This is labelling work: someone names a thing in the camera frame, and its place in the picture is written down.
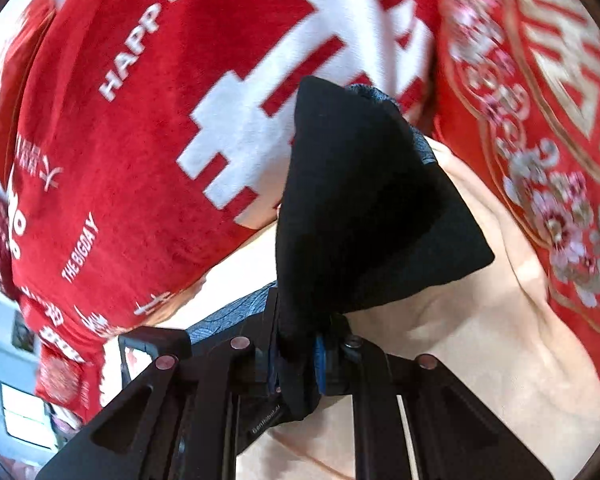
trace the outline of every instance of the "window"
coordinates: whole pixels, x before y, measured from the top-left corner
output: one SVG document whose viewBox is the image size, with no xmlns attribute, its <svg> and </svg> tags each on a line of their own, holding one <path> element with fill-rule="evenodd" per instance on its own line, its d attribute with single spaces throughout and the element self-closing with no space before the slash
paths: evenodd
<svg viewBox="0 0 600 480">
<path fill-rule="evenodd" d="M 16 312 L 16 316 L 13 319 L 13 332 L 11 333 L 11 344 L 20 350 L 35 354 L 36 335 L 28 329 L 24 323 L 22 314 Z"/>
<path fill-rule="evenodd" d="M 7 433 L 30 444 L 55 450 L 56 436 L 51 430 L 43 400 L 6 384 L 0 386 Z"/>
</svg>

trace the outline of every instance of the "floral embroidery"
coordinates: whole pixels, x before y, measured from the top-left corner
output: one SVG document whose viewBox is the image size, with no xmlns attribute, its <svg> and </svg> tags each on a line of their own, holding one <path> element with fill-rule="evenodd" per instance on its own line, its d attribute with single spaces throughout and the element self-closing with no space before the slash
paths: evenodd
<svg viewBox="0 0 600 480">
<path fill-rule="evenodd" d="M 548 248 L 555 278 L 571 285 L 585 307 L 600 307 L 600 204 L 591 205 L 581 171 L 557 169 L 560 149 L 553 140 L 527 141 L 529 95 L 515 82 L 516 66 L 492 18 L 500 1 L 443 0 L 443 5 L 449 54 L 488 123 L 503 162 L 502 189 Z"/>
</svg>

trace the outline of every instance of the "beige fabric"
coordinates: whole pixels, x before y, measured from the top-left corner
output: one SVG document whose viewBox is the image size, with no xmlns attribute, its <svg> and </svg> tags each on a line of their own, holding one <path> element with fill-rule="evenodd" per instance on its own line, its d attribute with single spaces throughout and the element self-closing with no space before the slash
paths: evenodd
<svg viewBox="0 0 600 480">
<path fill-rule="evenodd" d="M 431 143 L 495 262 L 458 282 L 351 314 L 352 328 L 387 352 L 439 357 L 557 480 L 571 480 L 600 442 L 593 365 L 549 309 L 544 272 L 504 206 L 445 146 Z M 275 279 L 274 238 L 269 228 L 211 270 L 200 293 L 163 326 L 187 327 Z M 307 420 L 256 441 L 238 458 L 237 478 L 353 478 L 353 450 L 350 398 L 327 399 Z"/>
</svg>

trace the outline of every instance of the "black fabric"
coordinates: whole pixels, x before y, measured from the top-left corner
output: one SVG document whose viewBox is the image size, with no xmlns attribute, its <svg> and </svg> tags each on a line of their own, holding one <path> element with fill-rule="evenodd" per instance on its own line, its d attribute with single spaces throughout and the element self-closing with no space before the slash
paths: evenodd
<svg viewBox="0 0 600 480">
<path fill-rule="evenodd" d="M 331 313 L 458 280 L 494 256 L 442 168 L 423 164 L 391 102 L 308 77 L 295 120 L 276 235 L 277 368 L 302 418 L 317 402 L 306 391 L 313 336 Z"/>
</svg>

